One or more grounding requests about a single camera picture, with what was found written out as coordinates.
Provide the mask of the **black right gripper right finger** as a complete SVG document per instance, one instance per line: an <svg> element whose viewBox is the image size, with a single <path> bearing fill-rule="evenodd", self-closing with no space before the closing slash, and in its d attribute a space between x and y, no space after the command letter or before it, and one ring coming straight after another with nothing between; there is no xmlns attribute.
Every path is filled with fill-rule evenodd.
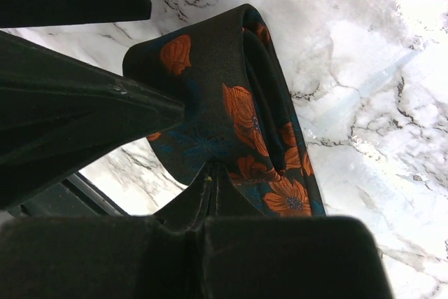
<svg viewBox="0 0 448 299"><path fill-rule="evenodd" d="M210 162L196 244L202 298L390 298L371 232L341 216L269 217Z"/></svg>

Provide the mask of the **dark orange-patterned necktie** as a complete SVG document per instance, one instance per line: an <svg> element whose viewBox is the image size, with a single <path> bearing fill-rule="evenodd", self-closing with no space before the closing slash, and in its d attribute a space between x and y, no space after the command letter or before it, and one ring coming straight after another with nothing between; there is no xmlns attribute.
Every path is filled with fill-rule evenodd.
<svg viewBox="0 0 448 299"><path fill-rule="evenodd" d="M148 136L164 168L189 184L223 163L268 216L322 216L320 190L270 31L244 4L132 46L123 75L181 100L183 122Z"/></svg>

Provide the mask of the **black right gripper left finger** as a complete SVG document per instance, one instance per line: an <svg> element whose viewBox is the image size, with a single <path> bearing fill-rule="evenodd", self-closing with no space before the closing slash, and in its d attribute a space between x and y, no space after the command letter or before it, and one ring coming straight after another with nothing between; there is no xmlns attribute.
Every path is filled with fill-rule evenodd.
<svg viewBox="0 0 448 299"><path fill-rule="evenodd" d="M203 298L195 234L206 164L152 216L28 217L1 227L2 298Z"/></svg>

